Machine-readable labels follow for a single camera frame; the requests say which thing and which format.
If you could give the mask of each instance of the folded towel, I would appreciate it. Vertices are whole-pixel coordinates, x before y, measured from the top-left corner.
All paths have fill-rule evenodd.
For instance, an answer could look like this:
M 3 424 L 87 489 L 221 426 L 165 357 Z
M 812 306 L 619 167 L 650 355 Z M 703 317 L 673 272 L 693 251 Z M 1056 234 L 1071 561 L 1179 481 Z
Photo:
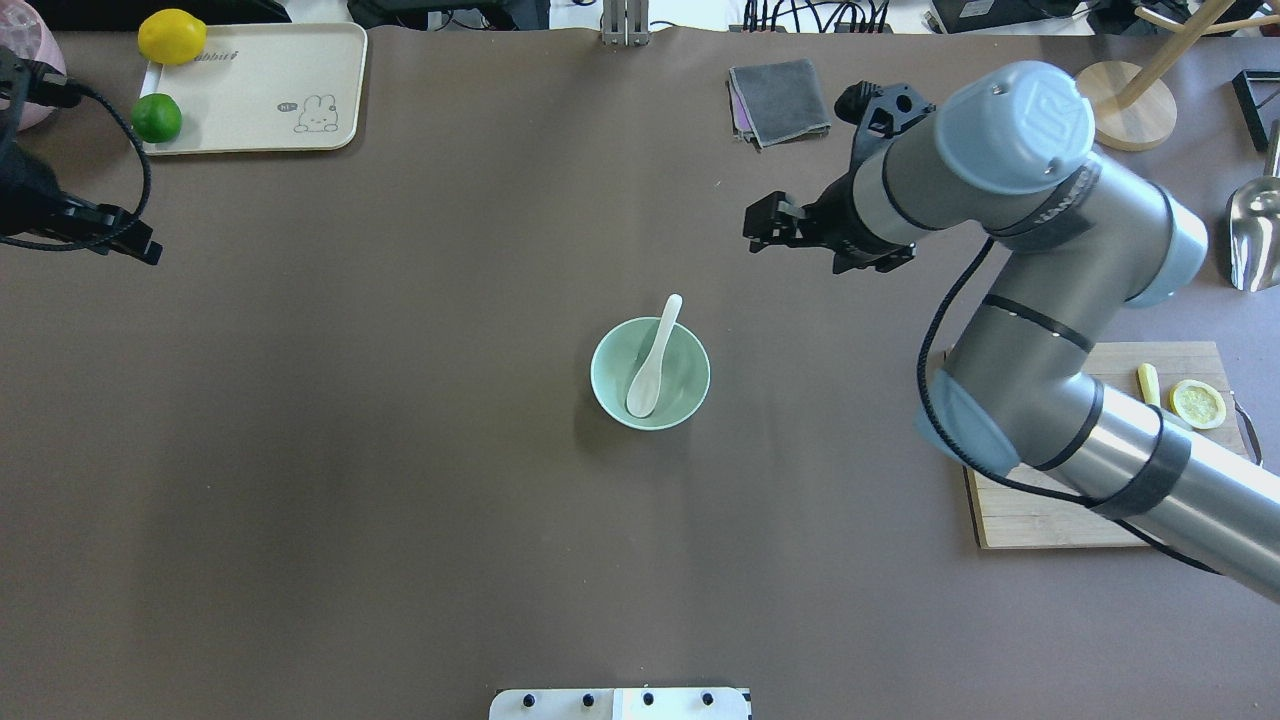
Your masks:
M 760 147 L 831 129 L 818 70 L 808 59 L 735 67 L 728 78 L 735 128 Z

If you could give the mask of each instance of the ceramic spoon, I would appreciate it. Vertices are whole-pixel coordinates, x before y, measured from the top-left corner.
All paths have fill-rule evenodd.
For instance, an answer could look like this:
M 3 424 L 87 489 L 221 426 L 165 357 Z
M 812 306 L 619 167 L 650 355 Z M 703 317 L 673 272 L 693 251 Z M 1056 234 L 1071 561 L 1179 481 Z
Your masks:
M 676 327 L 676 315 L 680 314 L 685 299 L 672 295 L 667 299 L 667 306 L 662 309 L 662 319 L 658 320 L 658 337 L 653 338 L 653 347 L 649 356 L 640 365 L 640 372 L 631 380 L 631 389 L 627 391 L 627 413 L 636 418 L 648 418 L 658 405 L 658 393 L 662 391 L 662 356 L 667 352 L 667 341 L 671 340 L 671 329 Z

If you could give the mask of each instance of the lemon slice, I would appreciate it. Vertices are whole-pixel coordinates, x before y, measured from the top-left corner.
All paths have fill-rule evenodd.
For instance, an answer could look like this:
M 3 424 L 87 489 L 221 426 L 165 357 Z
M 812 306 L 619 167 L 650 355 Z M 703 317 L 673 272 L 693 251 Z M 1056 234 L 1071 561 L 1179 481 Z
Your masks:
M 1226 421 L 1226 402 L 1212 386 L 1181 380 L 1169 391 L 1169 409 L 1197 430 L 1211 430 Z

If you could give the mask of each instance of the black cable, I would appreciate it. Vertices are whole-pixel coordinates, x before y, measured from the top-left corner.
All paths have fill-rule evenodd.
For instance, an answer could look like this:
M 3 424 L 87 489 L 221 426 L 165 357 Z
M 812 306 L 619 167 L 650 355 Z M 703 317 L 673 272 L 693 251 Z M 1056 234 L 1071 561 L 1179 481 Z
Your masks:
M 813 13 L 813 23 L 815 26 L 818 26 L 818 32 L 822 32 L 822 15 L 818 14 L 818 8 L 814 6 L 813 0 L 804 0 L 804 4 L 805 4 L 805 6 L 809 8 L 809 12 Z
M 1050 13 L 1048 10 L 1046 10 L 1043 6 L 1037 5 L 1033 0 L 1023 0 L 1023 4 L 1027 5 L 1028 8 L 1030 8 L 1032 10 L 1036 10 L 1041 15 L 1043 15 L 1044 19 L 1047 19 L 1047 20 L 1060 20 L 1060 19 L 1073 19 L 1073 18 L 1078 18 L 1080 15 L 1084 15 L 1084 14 L 1089 13 L 1091 10 L 1093 10 L 1094 8 L 1097 8 L 1098 5 L 1101 5 L 1103 1 L 1105 0 L 1093 0 L 1092 4 L 1087 3 L 1083 10 L 1076 10 L 1076 12 L 1071 13 L 1070 15 L 1055 15 L 1055 14 Z
M 451 17 L 449 17 L 449 23 L 452 23 L 452 24 L 456 24 L 456 26 L 458 26 L 458 27 L 461 27 L 461 28 L 465 28 L 465 29 L 489 29 L 489 24 L 488 24 L 488 20 L 486 20 L 486 23 L 485 23 L 485 24 L 484 24 L 483 27 L 472 27 L 472 26 L 468 26 L 468 24 L 463 23 L 462 20 L 457 20 L 457 19 L 454 19 L 454 18 L 453 18 L 453 17 L 451 15 Z
M 845 0 L 845 3 L 842 3 L 842 5 L 844 6 L 836 9 L 836 14 L 832 15 L 831 20 L 829 20 L 829 24 L 835 27 L 836 32 L 840 32 L 840 20 L 842 20 L 845 18 L 845 10 L 851 10 L 849 13 L 849 15 L 850 15 L 849 22 L 850 23 L 858 23 L 859 19 L 864 15 L 864 10 L 856 3 L 852 3 L 850 0 Z
M 915 389 L 920 395 L 920 404 L 924 406 L 924 415 L 929 419 L 929 424 L 933 425 L 933 430 L 938 433 L 938 437 L 942 439 L 943 445 L 946 445 L 947 448 L 951 452 L 954 452 L 955 456 L 959 457 L 961 462 L 973 468 L 975 473 L 989 479 L 991 482 L 1005 486 L 1007 488 L 1020 489 L 1023 492 L 1029 492 L 1032 495 L 1038 495 L 1042 497 L 1064 500 L 1066 502 L 1074 502 L 1075 505 L 1082 505 L 1082 506 L 1089 505 L 1089 500 L 1083 496 L 1071 495 L 1056 489 L 1029 486 L 1027 483 L 1019 483 L 1018 480 L 1011 480 L 1001 475 L 1000 473 L 988 469 L 982 462 L 974 460 L 968 452 L 964 451 L 964 448 L 959 446 L 959 443 L 956 443 L 955 438 L 952 438 L 951 434 L 942 427 L 942 421 L 938 420 L 937 411 L 933 409 L 933 400 L 929 397 L 929 383 L 925 373 L 929 361 L 929 351 L 933 348 L 933 338 L 938 334 L 938 328 L 942 327 L 942 318 L 946 316 L 947 310 L 951 307 L 951 304 L 955 302 L 956 296 L 960 295 L 960 290 L 964 288 L 964 286 L 969 282 L 969 278 L 972 278 L 973 274 L 978 272 L 978 268 L 982 265 L 983 260 L 987 259 L 987 255 L 991 252 L 991 249 L 995 247 L 995 245 L 996 245 L 995 238 L 988 237 L 987 242 L 983 243 L 982 250 L 979 250 L 978 255 L 975 255 L 974 259 L 969 263 L 969 266 L 965 268 L 963 273 L 960 273 L 959 278 L 956 278 L 956 282 L 951 286 L 951 290 L 948 290 L 947 293 L 942 296 L 942 302 L 938 305 L 938 310 L 933 314 L 933 320 L 929 323 L 929 329 L 925 331 L 924 333 L 924 342 L 920 343 L 920 354 L 915 359 Z
M 838 8 L 836 8 L 836 9 L 835 9 L 835 10 L 833 10 L 833 12 L 831 13 L 831 15 L 829 15 L 829 17 L 827 17 L 827 22 L 826 22 L 826 23 L 823 23 L 823 26 L 822 26 L 822 31 L 823 31 L 823 32 L 827 32 L 828 29 L 832 29 L 832 28 L 835 28 L 835 32 L 840 32 L 840 28 L 838 28 L 837 26 L 840 26 L 840 17 L 841 17 L 841 14 L 842 14 L 842 13 L 845 12 L 845 6 L 847 6 L 847 5 L 849 5 L 849 0 L 840 0 L 840 1 L 837 3 L 837 5 L 840 5 L 840 6 L 838 6 Z
M 797 9 L 796 13 L 803 13 L 804 10 L 808 10 L 809 8 L 820 8 L 823 5 L 844 5 L 846 3 L 849 3 L 849 0 L 817 0 L 817 1 L 808 1 L 805 4 L 805 6 Z M 796 13 L 792 13 L 791 10 L 782 10 L 781 13 L 778 13 L 778 18 L 782 18 L 782 17 L 786 17 L 786 15 L 794 15 Z M 820 27 L 822 28 L 831 27 L 831 22 L 828 20 L 827 23 L 822 24 Z
M 983 464 L 975 461 L 968 452 L 964 451 L 964 448 L 961 448 L 956 443 L 955 438 L 952 438 L 951 434 L 947 433 L 947 430 L 942 427 L 942 421 L 938 420 L 937 411 L 933 407 L 933 400 L 929 397 L 929 383 L 928 379 L 925 378 L 925 369 L 929 361 L 929 351 L 933 347 L 933 340 L 938 334 L 938 328 L 942 327 L 942 319 L 946 316 L 947 310 L 951 307 L 951 304 L 955 302 L 956 296 L 960 295 L 960 291 L 969 282 L 973 274 L 978 272 L 978 268 L 982 265 L 983 260 L 987 259 L 987 255 L 991 252 L 991 249 L 995 245 L 996 245 L 995 238 L 988 237 L 987 242 L 983 243 L 982 250 L 979 250 L 978 254 L 974 256 L 974 259 L 969 263 L 969 266 L 965 268 L 963 273 L 960 273 L 959 278 L 956 278 L 956 282 L 951 286 L 951 290 L 948 290 L 946 295 L 942 296 L 942 302 L 938 304 L 938 309 L 933 314 L 933 320 L 929 322 L 929 328 L 924 333 L 924 341 L 920 343 L 920 352 L 915 359 L 915 388 L 916 392 L 919 392 L 920 395 L 920 404 L 924 407 L 924 415 L 929 419 L 929 425 L 933 427 L 933 432 L 938 434 L 943 445 L 947 446 L 947 450 L 954 452 L 955 456 L 959 457 L 961 462 L 969 465 L 970 468 L 973 468 L 975 473 L 980 474 L 988 480 L 1007 488 L 1020 489 L 1023 492 L 1038 495 L 1041 497 L 1050 497 L 1053 500 L 1062 500 L 1066 502 L 1071 502 L 1074 505 L 1080 505 L 1083 507 L 1092 507 L 1097 505 L 1097 502 L 1093 501 L 1092 498 L 1080 495 L 1071 495 L 1055 489 L 1042 488 L 1037 486 L 1029 486 L 1027 483 L 1019 483 L 1018 480 L 1006 478 L 1000 473 L 996 473 L 989 468 L 984 466 Z M 1114 520 L 1114 521 L 1116 525 L 1124 528 L 1134 537 L 1149 544 L 1151 547 L 1156 548 L 1167 557 L 1171 557 L 1174 560 L 1178 560 L 1179 562 L 1196 568 L 1197 570 L 1203 570 L 1206 573 L 1211 573 L 1215 575 L 1221 574 L 1217 570 L 1210 568 L 1208 565 L 1204 565 L 1199 560 L 1183 555 L 1181 552 L 1174 550 L 1172 547 L 1169 547 L 1167 544 L 1157 541 L 1156 538 L 1148 536 L 1147 533 L 1139 530 L 1138 528 L 1130 525 L 1124 520 Z
M 111 114 L 111 118 L 115 119 L 115 123 L 120 126 L 120 129 L 123 129 L 124 135 L 129 138 L 129 143 L 133 145 L 133 150 L 138 154 L 138 160 L 142 163 L 142 193 L 138 196 L 138 205 L 133 210 L 133 215 L 128 220 L 125 220 L 123 224 L 120 224 L 111 232 L 101 237 L 95 237 L 92 240 L 49 243 L 49 242 L 31 242 L 26 240 L 18 240 L 15 237 L 0 236 L 0 243 L 12 245 L 14 247 L 23 247 L 27 250 L 45 250 L 49 252 L 65 252 L 68 250 L 83 250 L 86 247 L 97 247 L 99 245 L 109 243 L 113 240 L 128 232 L 128 229 L 132 228 L 134 223 L 137 223 L 138 219 L 142 217 L 142 210 L 146 209 L 147 200 L 151 197 L 151 161 L 147 159 L 146 151 L 142 150 L 142 141 L 138 138 L 137 133 L 133 132 L 133 128 L 129 127 L 129 123 L 124 122 L 124 118 L 120 115 L 119 111 L 116 111 L 116 109 L 111 105 L 111 102 L 92 87 L 70 78 L 68 78 L 67 81 L 67 87 L 102 105 L 102 108 L 105 108 L 106 111 Z

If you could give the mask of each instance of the beige tray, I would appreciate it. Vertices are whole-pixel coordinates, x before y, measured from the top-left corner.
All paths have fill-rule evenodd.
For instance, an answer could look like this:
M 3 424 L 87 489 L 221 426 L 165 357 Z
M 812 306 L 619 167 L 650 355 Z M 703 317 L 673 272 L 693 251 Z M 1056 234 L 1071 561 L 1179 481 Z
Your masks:
M 147 65 L 138 96 L 170 95 L 182 132 L 148 155 L 334 150 L 356 136 L 369 37 L 355 23 L 210 26 L 182 65 Z

